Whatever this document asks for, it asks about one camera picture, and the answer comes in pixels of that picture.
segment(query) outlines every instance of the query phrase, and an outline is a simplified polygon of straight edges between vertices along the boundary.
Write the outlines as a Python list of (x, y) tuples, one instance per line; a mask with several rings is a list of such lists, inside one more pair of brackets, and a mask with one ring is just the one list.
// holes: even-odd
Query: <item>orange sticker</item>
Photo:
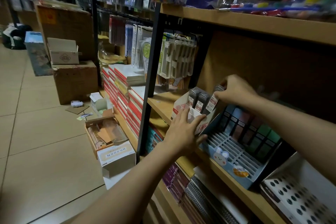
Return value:
[(50, 8), (40, 8), (40, 18), (42, 23), (56, 24), (56, 12)]
[(234, 166), (233, 167), (233, 173), (239, 177), (248, 177), (249, 176), (249, 172), (241, 167), (241, 166)]

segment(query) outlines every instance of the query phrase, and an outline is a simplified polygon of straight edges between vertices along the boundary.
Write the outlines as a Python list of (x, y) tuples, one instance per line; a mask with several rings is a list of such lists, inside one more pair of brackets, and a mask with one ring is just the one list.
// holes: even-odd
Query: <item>person's left hand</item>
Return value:
[(172, 120), (170, 128), (163, 141), (166, 146), (171, 147), (177, 157), (185, 156), (193, 152), (198, 145), (207, 139), (207, 135), (195, 138), (195, 130), (199, 123), (206, 117), (205, 114), (197, 116), (192, 123), (188, 123), (189, 108), (181, 109), (177, 116)]

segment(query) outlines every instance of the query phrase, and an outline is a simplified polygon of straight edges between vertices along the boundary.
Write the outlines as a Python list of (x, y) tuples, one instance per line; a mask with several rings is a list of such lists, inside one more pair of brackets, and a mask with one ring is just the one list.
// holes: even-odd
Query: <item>large brown cardboard box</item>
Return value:
[(90, 99), (98, 91), (97, 68), (92, 61), (80, 61), (79, 65), (52, 65), (59, 103)]
[(79, 60), (97, 59), (93, 40), (92, 17), (89, 12), (68, 7), (52, 7), (35, 3), (37, 20), (43, 36), (44, 48), (49, 56), (48, 37), (75, 40)]

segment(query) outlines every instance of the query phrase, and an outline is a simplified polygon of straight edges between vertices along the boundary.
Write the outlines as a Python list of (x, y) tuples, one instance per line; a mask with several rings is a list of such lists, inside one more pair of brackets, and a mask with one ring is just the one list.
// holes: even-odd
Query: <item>forearm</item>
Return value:
[(125, 175), (73, 224), (139, 223), (157, 184), (176, 160), (170, 145), (158, 143), (155, 149)]
[(284, 140), (332, 183), (336, 175), (336, 125), (259, 96), (242, 106), (263, 118)]

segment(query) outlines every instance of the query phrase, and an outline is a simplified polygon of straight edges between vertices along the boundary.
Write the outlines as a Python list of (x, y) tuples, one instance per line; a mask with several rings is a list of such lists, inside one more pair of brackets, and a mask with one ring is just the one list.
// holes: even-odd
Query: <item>cartoon rabbit face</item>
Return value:
[(226, 159), (229, 157), (229, 153), (227, 151), (223, 151), (218, 147), (216, 152), (213, 154), (213, 159), (220, 166), (226, 165)]

